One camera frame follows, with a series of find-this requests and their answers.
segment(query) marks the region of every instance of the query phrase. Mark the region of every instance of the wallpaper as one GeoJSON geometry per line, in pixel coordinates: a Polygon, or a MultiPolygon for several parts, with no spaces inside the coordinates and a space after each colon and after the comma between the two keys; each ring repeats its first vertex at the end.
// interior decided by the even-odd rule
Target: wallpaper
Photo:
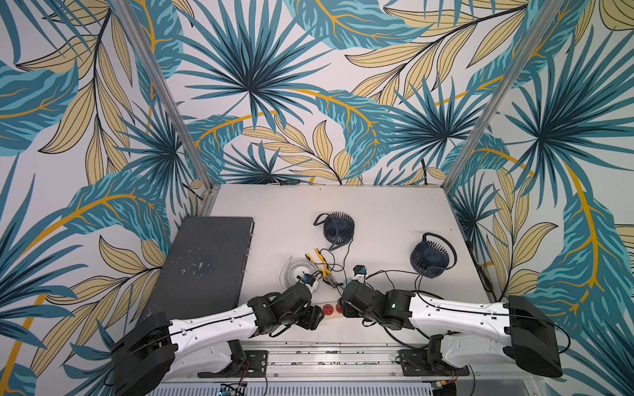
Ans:
{"type": "Polygon", "coordinates": [[[214,183],[439,183],[542,2],[190,0],[157,59],[214,183]]]}
{"type": "MultiPolygon", "coordinates": [[[[137,7],[157,53],[180,48],[162,38],[173,9],[137,7]]],[[[105,0],[1,0],[0,16],[0,395],[110,395],[107,347],[202,183],[105,0]]]]}
{"type": "Polygon", "coordinates": [[[526,65],[450,196],[496,299],[524,294],[573,339],[551,393],[634,395],[634,4],[585,3],[561,50],[526,65]]]}

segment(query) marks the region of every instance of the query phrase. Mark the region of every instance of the teal leaf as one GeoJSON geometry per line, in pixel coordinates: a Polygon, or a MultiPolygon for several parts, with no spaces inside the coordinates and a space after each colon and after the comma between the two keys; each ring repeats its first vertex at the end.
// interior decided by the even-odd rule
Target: teal leaf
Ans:
{"type": "Polygon", "coordinates": [[[220,172],[224,169],[224,146],[242,134],[242,124],[241,118],[229,115],[212,115],[187,124],[194,146],[214,183],[223,183],[220,172]]]}
{"type": "Polygon", "coordinates": [[[319,110],[344,129],[346,151],[352,156],[346,179],[358,177],[372,168],[388,152],[388,139],[394,130],[388,106],[348,91],[312,93],[319,110]]]}
{"type": "Polygon", "coordinates": [[[377,49],[404,44],[429,26],[414,28],[384,13],[377,0],[285,0],[295,21],[316,39],[336,49],[377,49]]]}
{"type": "MultiPolygon", "coordinates": [[[[178,19],[178,12],[171,1],[145,0],[130,3],[141,28],[146,34],[150,48],[166,79],[171,77],[181,63],[179,54],[183,52],[183,44],[176,39],[183,28],[178,19]]],[[[147,103],[154,103],[156,92],[139,59],[136,59],[139,74],[139,85],[147,103]]]]}
{"type": "MultiPolygon", "coordinates": [[[[515,81],[515,87],[530,81],[563,47],[568,37],[574,32],[577,21],[583,14],[588,0],[566,1],[560,13],[552,21],[534,55],[529,59],[515,81]]],[[[491,63],[478,70],[467,84],[467,90],[474,94],[489,95],[501,80],[504,71],[513,58],[517,48],[522,45],[528,28],[533,24],[540,8],[546,0],[531,1],[526,8],[526,15],[513,36],[507,50],[491,63]]]]}
{"type": "MultiPolygon", "coordinates": [[[[0,370],[0,376],[3,374],[4,368],[0,370]]],[[[12,391],[11,393],[22,394],[23,396],[35,396],[36,382],[37,377],[31,369],[16,363],[13,365],[13,370],[9,376],[7,388],[12,391]]]]}
{"type": "Polygon", "coordinates": [[[537,289],[524,296],[571,337],[582,332],[594,337],[609,333],[606,326],[616,318],[623,319],[633,285],[614,217],[592,192],[581,190],[564,209],[564,248],[540,274],[537,289]]]}
{"type": "MultiPolygon", "coordinates": [[[[460,154],[463,144],[464,142],[456,144],[447,154],[447,157],[445,157],[443,164],[440,166],[444,174],[449,173],[451,170],[454,161],[458,158],[458,154],[460,154]]],[[[508,150],[504,141],[485,132],[475,146],[474,152],[471,154],[467,164],[460,171],[454,186],[459,187],[466,184],[480,169],[498,170],[502,168],[507,162],[507,159],[502,157],[503,155],[508,156],[508,150]]]]}
{"type": "Polygon", "coordinates": [[[71,232],[89,234],[122,226],[143,241],[153,240],[167,255],[170,229],[165,201],[147,176],[118,172],[81,188],[61,212],[58,223],[71,232]]]}
{"type": "Polygon", "coordinates": [[[0,61],[0,156],[23,152],[40,131],[57,124],[77,85],[77,67],[19,72],[0,61]]]}

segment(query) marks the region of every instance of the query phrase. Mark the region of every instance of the wire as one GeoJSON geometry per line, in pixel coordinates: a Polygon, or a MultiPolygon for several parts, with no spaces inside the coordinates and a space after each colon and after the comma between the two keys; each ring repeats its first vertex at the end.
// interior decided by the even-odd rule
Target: wire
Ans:
{"type": "Polygon", "coordinates": [[[476,315],[484,315],[484,316],[489,316],[489,315],[491,315],[491,316],[508,316],[508,317],[511,317],[511,316],[512,316],[512,317],[522,317],[522,318],[525,318],[525,319],[532,319],[532,320],[535,320],[535,321],[544,322],[544,323],[546,323],[546,324],[551,324],[552,326],[555,326],[556,328],[558,328],[558,329],[560,329],[561,331],[563,331],[563,333],[564,333],[564,334],[566,335],[566,337],[568,338],[568,345],[566,345],[566,347],[565,347],[563,350],[558,351],[558,352],[559,352],[559,354],[563,354],[565,351],[567,351],[568,349],[570,349],[570,345],[571,345],[571,343],[573,342],[573,340],[572,340],[572,338],[570,338],[570,335],[568,334],[568,332],[567,332],[567,331],[566,331],[563,327],[559,326],[557,323],[555,323],[555,322],[553,322],[553,321],[547,321],[546,319],[540,319],[540,318],[538,318],[538,317],[525,316],[525,315],[499,314],[499,313],[496,313],[496,314],[487,314],[487,313],[484,313],[484,312],[474,312],[474,311],[472,311],[472,310],[463,310],[463,309],[453,309],[453,308],[438,307],[437,305],[434,305],[433,303],[430,303],[430,302],[426,301],[424,298],[422,298],[422,297],[420,296],[419,292],[417,292],[416,294],[418,295],[418,297],[419,297],[421,300],[423,300],[423,302],[424,302],[424,303],[426,303],[427,305],[431,305],[431,306],[435,307],[436,309],[444,309],[444,310],[450,310],[450,311],[453,311],[453,312],[464,312],[464,313],[466,313],[466,314],[476,314],[476,315]]]}
{"type": "Polygon", "coordinates": [[[260,369],[251,369],[253,371],[259,371],[260,373],[262,373],[262,376],[264,377],[264,380],[266,381],[266,388],[264,389],[264,394],[262,394],[262,396],[266,396],[266,392],[269,391],[269,380],[266,377],[266,374],[264,374],[264,371],[260,370],[260,369]]]}
{"type": "Polygon", "coordinates": [[[406,344],[405,342],[402,342],[401,340],[399,340],[398,338],[396,338],[392,333],[390,333],[387,328],[383,328],[383,330],[385,330],[385,332],[387,333],[387,335],[390,336],[390,338],[392,338],[394,341],[398,342],[399,344],[401,344],[402,346],[409,348],[409,349],[413,349],[413,350],[423,350],[423,349],[427,349],[427,346],[423,346],[420,348],[416,348],[416,347],[412,347],[409,344],[406,344]]]}
{"type": "Polygon", "coordinates": [[[471,370],[471,374],[473,374],[474,376],[474,387],[473,389],[471,389],[471,393],[469,394],[469,396],[474,396],[474,392],[476,391],[476,372],[471,368],[470,364],[469,364],[469,369],[471,370]]]}

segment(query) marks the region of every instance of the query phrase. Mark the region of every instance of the blue leaf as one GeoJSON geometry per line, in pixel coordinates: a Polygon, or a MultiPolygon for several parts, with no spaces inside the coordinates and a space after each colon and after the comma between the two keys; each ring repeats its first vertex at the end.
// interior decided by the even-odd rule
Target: blue leaf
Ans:
{"type": "Polygon", "coordinates": [[[0,335],[12,338],[14,340],[33,345],[38,348],[46,349],[42,341],[38,340],[35,334],[25,329],[19,324],[0,320],[0,335]]]}
{"type": "Polygon", "coordinates": [[[71,343],[70,348],[77,354],[77,356],[88,361],[102,361],[110,358],[110,352],[104,352],[85,345],[76,345],[71,343]]]}
{"type": "Polygon", "coordinates": [[[212,115],[187,124],[194,145],[214,183],[223,183],[220,172],[224,169],[224,146],[242,134],[242,121],[242,118],[229,115],[212,115]]]}
{"type": "Polygon", "coordinates": [[[0,319],[12,319],[16,317],[66,317],[74,316],[66,308],[56,305],[30,305],[18,307],[0,312],[0,319]]]}
{"type": "MultiPolygon", "coordinates": [[[[171,77],[181,63],[178,54],[183,52],[183,44],[176,39],[176,35],[183,31],[176,8],[171,1],[166,0],[133,1],[130,4],[146,32],[146,38],[150,42],[150,48],[163,72],[163,77],[171,77]]],[[[153,104],[156,100],[156,91],[138,58],[136,66],[141,93],[148,104],[153,104]]]]}
{"type": "Polygon", "coordinates": [[[285,3],[306,32],[336,49],[377,49],[404,44],[430,27],[411,27],[402,18],[385,14],[377,0],[285,0],[285,3]]]}
{"type": "Polygon", "coordinates": [[[19,72],[0,61],[0,156],[23,152],[40,131],[57,124],[77,85],[77,67],[19,72]]]}
{"type": "Polygon", "coordinates": [[[631,305],[634,278],[614,217],[591,192],[579,189],[564,209],[564,248],[525,297],[571,337],[602,336],[610,333],[607,323],[622,320],[625,304],[631,305]]]}
{"type": "Polygon", "coordinates": [[[167,255],[170,229],[165,201],[147,176],[132,172],[109,174],[81,188],[61,212],[63,225],[77,234],[122,226],[143,241],[154,240],[167,255]]]}
{"type": "MultiPolygon", "coordinates": [[[[447,174],[453,165],[453,162],[458,158],[460,150],[464,142],[458,143],[444,159],[440,169],[447,174]]],[[[476,174],[480,169],[493,169],[498,170],[502,168],[507,160],[503,156],[508,156],[508,150],[504,141],[497,137],[493,137],[490,133],[484,133],[480,141],[475,146],[473,154],[469,158],[467,164],[460,171],[458,179],[454,184],[455,187],[466,184],[469,179],[476,174]]]]}
{"type": "Polygon", "coordinates": [[[390,152],[388,139],[395,128],[388,114],[391,107],[343,90],[312,95],[319,110],[344,129],[346,151],[352,156],[346,179],[358,177],[390,152]]]}
{"type": "MultiPolygon", "coordinates": [[[[4,368],[0,370],[0,377],[4,374],[4,368]]],[[[21,364],[14,364],[9,382],[7,384],[7,394],[22,394],[23,396],[35,396],[37,377],[28,367],[21,364]]]]}

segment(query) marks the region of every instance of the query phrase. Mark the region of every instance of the yellow leaf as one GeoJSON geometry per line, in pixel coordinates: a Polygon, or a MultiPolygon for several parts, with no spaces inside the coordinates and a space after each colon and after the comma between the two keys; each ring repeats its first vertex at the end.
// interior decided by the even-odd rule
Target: yellow leaf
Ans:
{"type": "Polygon", "coordinates": [[[88,319],[86,319],[86,323],[84,323],[84,327],[81,329],[81,332],[79,333],[79,337],[77,337],[77,342],[75,342],[75,344],[85,345],[88,340],[90,340],[94,332],[97,331],[97,321],[99,321],[99,323],[103,323],[103,321],[106,319],[106,315],[108,315],[110,309],[112,309],[112,306],[117,299],[117,294],[119,294],[120,288],[120,285],[114,288],[112,291],[106,294],[105,297],[99,300],[97,305],[94,306],[94,308],[90,312],[90,315],[88,316],[88,319]]]}
{"type": "Polygon", "coordinates": [[[174,5],[174,7],[178,8],[192,18],[194,17],[194,11],[191,9],[191,6],[187,2],[187,0],[172,0],[172,4],[174,5]]]}
{"type": "Polygon", "coordinates": [[[326,134],[326,120],[320,122],[313,131],[313,145],[317,156],[324,162],[330,163],[332,155],[332,143],[326,134]]]}
{"type": "Polygon", "coordinates": [[[135,320],[143,312],[143,309],[145,308],[145,305],[148,303],[148,300],[150,299],[150,295],[152,294],[152,290],[154,290],[154,285],[156,284],[157,279],[159,278],[159,275],[160,275],[160,271],[153,271],[152,275],[150,275],[150,278],[148,279],[148,282],[143,287],[143,293],[141,294],[141,300],[139,300],[139,305],[136,307],[136,312],[134,313],[134,316],[132,316],[131,320],[135,320]]]}
{"type": "Polygon", "coordinates": [[[280,158],[302,168],[328,168],[323,163],[304,155],[280,155],[280,158]]]}
{"type": "Polygon", "coordinates": [[[99,120],[94,121],[93,138],[88,143],[86,151],[86,177],[88,185],[92,185],[103,177],[103,159],[101,157],[101,140],[99,138],[101,127],[99,120]]]}
{"type": "Polygon", "coordinates": [[[508,283],[508,289],[505,294],[519,296],[535,289],[539,275],[538,272],[531,271],[530,269],[517,271],[508,283]]]}
{"type": "Polygon", "coordinates": [[[421,181],[424,177],[425,177],[425,171],[423,170],[422,167],[420,167],[417,169],[416,173],[414,174],[414,177],[408,180],[405,184],[408,186],[414,185],[418,183],[419,181],[421,181]]]}
{"type": "Polygon", "coordinates": [[[130,285],[128,285],[126,290],[119,298],[119,302],[117,303],[112,316],[110,316],[106,327],[112,326],[113,324],[118,322],[119,319],[126,315],[128,304],[130,304],[130,307],[134,306],[134,303],[136,303],[137,299],[141,295],[141,292],[143,291],[143,285],[145,284],[145,281],[151,274],[152,271],[146,271],[140,277],[136,278],[130,285]]]}
{"type": "Polygon", "coordinates": [[[59,154],[69,150],[84,135],[94,111],[94,84],[88,83],[77,92],[61,119],[55,136],[40,149],[41,153],[59,154]]]}
{"type": "Polygon", "coordinates": [[[112,165],[112,161],[110,161],[110,159],[108,158],[107,163],[106,163],[106,174],[109,175],[111,173],[117,173],[118,170],[114,167],[114,165],[112,165]]]}
{"type": "Polygon", "coordinates": [[[106,264],[124,274],[138,274],[147,269],[132,250],[116,248],[108,244],[101,236],[99,237],[99,252],[106,264]]]}
{"type": "Polygon", "coordinates": [[[190,188],[191,189],[198,189],[202,187],[202,181],[198,180],[198,179],[194,179],[191,181],[190,183],[190,188]]]}
{"type": "Polygon", "coordinates": [[[126,76],[130,84],[132,84],[132,65],[130,64],[130,50],[127,48],[126,35],[123,33],[123,27],[116,16],[111,16],[112,21],[112,42],[115,45],[117,57],[126,72],[126,76]]]}
{"type": "Polygon", "coordinates": [[[53,358],[60,353],[61,348],[66,345],[68,339],[75,333],[84,319],[90,314],[93,307],[97,303],[82,305],[73,311],[74,316],[65,317],[59,321],[42,340],[47,349],[38,348],[33,361],[31,362],[31,370],[36,376],[51,364],[53,358]]]}
{"type": "Polygon", "coordinates": [[[445,174],[438,168],[427,168],[427,173],[434,176],[436,179],[444,180],[445,174]]]}
{"type": "Polygon", "coordinates": [[[103,111],[103,116],[106,118],[106,123],[112,132],[117,134],[119,140],[123,143],[123,146],[125,148],[130,148],[130,137],[124,134],[127,132],[127,129],[123,121],[121,121],[121,112],[119,111],[115,101],[110,97],[108,91],[106,91],[106,88],[103,86],[103,83],[98,76],[97,93],[99,94],[100,105],[103,111]]]}
{"type": "Polygon", "coordinates": [[[429,74],[432,71],[432,65],[434,64],[434,57],[436,56],[436,51],[439,46],[440,42],[437,42],[427,49],[423,56],[414,63],[410,71],[407,72],[407,78],[405,78],[405,94],[403,95],[405,99],[409,99],[410,96],[414,95],[414,90],[411,88],[410,84],[413,85],[416,90],[419,90],[420,87],[423,86],[423,80],[429,77],[429,74]]]}
{"type": "MultiPolygon", "coordinates": [[[[82,5],[87,8],[90,12],[93,13],[97,20],[102,20],[108,14],[110,8],[108,7],[107,1],[102,0],[82,0],[82,5]]],[[[96,22],[95,19],[82,8],[78,3],[74,0],[64,0],[64,4],[68,7],[68,10],[71,12],[71,15],[68,14],[67,11],[64,11],[66,17],[72,22],[75,26],[81,25],[90,25],[91,23],[96,22]]],[[[61,22],[61,19],[56,14],[50,15],[51,19],[55,22],[61,22]]]]}
{"type": "Polygon", "coordinates": [[[511,37],[519,24],[524,20],[525,14],[526,8],[502,21],[499,25],[493,28],[493,30],[491,30],[482,40],[480,46],[474,54],[474,57],[471,59],[471,62],[469,62],[467,67],[484,59],[485,56],[492,53],[497,47],[502,45],[502,43],[511,37]]]}
{"type": "Polygon", "coordinates": [[[498,215],[500,216],[500,219],[502,220],[502,223],[504,224],[506,229],[509,232],[512,232],[513,220],[511,219],[511,212],[508,209],[508,204],[506,203],[504,198],[502,198],[502,195],[500,195],[499,193],[495,194],[495,207],[500,209],[500,211],[498,212],[498,215]]]}
{"type": "Polygon", "coordinates": [[[346,186],[362,186],[363,182],[360,177],[353,177],[352,179],[348,179],[346,181],[346,186]]]}
{"type": "Polygon", "coordinates": [[[513,193],[515,181],[513,180],[513,176],[511,176],[506,169],[500,168],[498,169],[498,180],[502,186],[508,209],[513,210],[513,205],[515,204],[515,194],[513,193]]]}
{"type": "Polygon", "coordinates": [[[459,31],[447,42],[443,50],[440,51],[440,56],[438,57],[438,61],[436,63],[436,67],[438,69],[438,79],[440,79],[440,82],[444,81],[449,75],[451,67],[453,66],[453,61],[456,59],[456,55],[467,43],[467,40],[471,37],[471,33],[473,33],[475,29],[476,26],[471,25],[459,31]]]}
{"type": "Polygon", "coordinates": [[[599,1],[601,19],[610,30],[634,29],[634,6],[628,0],[599,1]]]}
{"type": "Polygon", "coordinates": [[[507,272],[504,263],[502,262],[502,258],[498,255],[498,252],[491,246],[491,242],[489,242],[489,237],[486,237],[486,246],[488,247],[489,254],[491,256],[491,261],[493,261],[493,266],[495,267],[495,273],[498,276],[498,285],[500,285],[500,289],[503,290],[504,286],[507,284],[507,272]]]}
{"type": "Polygon", "coordinates": [[[153,240],[141,241],[141,252],[143,258],[154,267],[162,267],[165,262],[165,255],[153,240]]]}
{"type": "Polygon", "coordinates": [[[377,75],[373,75],[368,77],[367,79],[361,81],[356,88],[351,92],[353,95],[358,96],[369,96],[372,92],[374,92],[378,87],[381,86],[387,79],[392,77],[394,73],[399,73],[403,69],[404,65],[397,66],[390,70],[389,72],[380,73],[377,75]]]}
{"type": "Polygon", "coordinates": [[[596,0],[590,0],[586,5],[585,10],[583,10],[583,14],[579,18],[577,22],[577,26],[574,27],[574,41],[575,43],[579,42],[583,37],[583,34],[586,32],[588,25],[590,24],[590,19],[592,18],[592,13],[594,12],[596,0]]]}
{"type": "Polygon", "coordinates": [[[374,100],[374,102],[378,103],[378,101],[381,99],[381,94],[383,93],[383,91],[379,91],[376,94],[372,95],[369,97],[370,100],[374,100]]]}
{"type": "Polygon", "coordinates": [[[273,129],[266,127],[247,127],[244,128],[242,134],[251,137],[258,137],[259,139],[270,139],[281,143],[288,143],[288,141],[284,138],[284,135],[281,134],[280,130],[273,132],[273,129]]]}
{"type": "Polygon", "coordinates": [[[108,156],[108,166],[106,171],[108,174],[114,172],[121,172],[121,170],[127,165],[126,156],[123,155],[123,151],[117,150],[117,143],[102,129],[101,138],[103,139],[103,146],[106,148],[106,155],[108,156]]]}
{"type": "Polygon", "coordinates": [[[49,295],[46,297],[46,300],[56,305],[77,304],[89,298],[93,298],[113,286],[125,283],[127,279],[128,278],[115,279],[109,276],[93,276],[70,288],[77,298],[49,295]]]}
{"type": "Polygon", "coordinates": [[[297,147],[294,144],[290,143],[264,143],[264,148],[267,150],[277,151],[280,153],[303,153],[305,150],[303,148],[297,147]]]}
{"type": "Polygon", "coordinates": [[[324,179],[339,181],[337,176],[327,169],[291,170],[291,172],[298,175],[323,177],[324,179]]]}
{"type": "MultiPolygon", "coordinates": [[[[470,0],[462,0],[462,4],[469,5],[470,0]]],[[[525,6],[530,2],[530,0],[495,0],[495,9],[496,10],[510,10],[512,8],[517,8],[521,6],[525,6]]],[[[492,7],[491,0],[473,0],[474,7],[478,8],[488,8],[489,10],[492,7]]]]}
{"type": "Polygon", "coordinates": [[[90,66],[93,65],[94,46],[97,43],[96,37],[91,35],[83,35],[82,37],[88,44],[88,48],[79,38],[72,37],[68,40],[70,46],[64,44],[55,52],[36,60],[21,63],[16,65],[16,67],[26,71],[46,68],[54,73],[67,73],[75,66],[75,61],[77,61],[79,78],[82,78],[88,73],[90,66]]]}
{"type": "Polygon", "coordinates": [[[507,270],[510,270],[511,258],[510,247],[508,245],[508,238],[506,232],[502,229],[500,222],[496,215],[493,215],[493,235],[495,236],[495,245],[498,247],[500,258],[504,263],[507,270]]]}
{"type": "Polygon", "coordinates": [[[333,165],[340,179],[344,179],[350,172],[350,161],[352,159],[352,156],[348,154],[345,148],[335,155],[333,165]]]}
{"type": "Polygon", "coordinates": [[[103,81],[106,83],[106,86],[112,93],[112,96],[114,96],[115,99],[119,101],[119,103],[121,103],[128,114],[132,114],[132,106],[130,105],[130,101],[127,99],[126,94],[123,92],[123,88],[121,88],[121,85],[117,80],[115,71],[112,68],[112,63],[110,63],[110,57],[108,56],[108,53],[106,52],[106,49],[104,47],[99,49],[98,59],[99,66],[101,67],[101,75],[103,76],[103,81]]]}
{"type": "MultiPolygon", "coordinates": [[[[295,142],[295,143],[299,144],[300,146],[302,146],[307,153],[313,154],[313,151],[308,146],[308,142],[306,141],[306,138],[304,137],[304,134],[301,133],[299,131],[299,129],[295,128],[294,126],[290,125],[289,123],[286,124],[286,128],[282,128],[281,127],[280,116],[278,116],[277,114],[275,115],[275,125],[277,126],[277,128],[280,129],[280,131],[284,131],[284,134],[286,134],[286,136],[288,136],[289,139],[291,139],[293,142],[295,142]]],[[[283,151],[283,152],[286,152],[286,153],[300,153],[301,151],[283,151]]]]}
{"type": "Polygon", "coordinates": [[[412,59],[420,54],[427,45],[417,42],[398,44],[387,48],[375,49],[361,55],[346,55],[346,58],[351,63],[361,67],[383,67],[412,59]]]}
{"type": "Polygon", "coordinates": [[[555,228],[557,228],[556,224],[544,222],[535,224],[528,231],[526,231],[526,233],[524,233],[522,238],[517,243],[517,248],[515,249],[511,268],[515,268],[518,265],[521,265],[532,259],[537,252],[537,248],[540,247],[542,239],[544,239],[546,234],[548,234],[555,228]]]}
{"type": "Polygon", "coordinates": [[[378,99],[378,103],[384,106],[394,106],[396,102],[396,91],[398,91],[398,85],[400,83],[399,73],[392,77],[392,79],[385,85],[383,91],[381,91],[381,97],[378,99]]]}
{"type": "Polygon", "coordinates": [[[524,223],[526,222],[526,218],[528,217],[528,209],[529,209],[529,196],[530,194],[524,195],[528,184],[531,182],[531,177],[527,177],[517,192],[517,207],[515,208],[515,224],[513,228],[513,240],[517,238],[519,235],[519,230],[522,229],[524,223]]]}
{"type": "Polygon", "coordinates": [[[405,11],[385,8],[385,12],[402,18],[405,23],[412,27],[427,27],[431,25],[431,27],[427,29],[421,37],[432,37],[439,34],[445,34],[466,23],[473,22],[474,20],[473,16],[467,13],[460,13],[458,16],[458,23],[454,25],[453,21],[455,14],[453,10],[443,10],[440,17],[440,23],[438,23],[438,11],[405,11]]]}

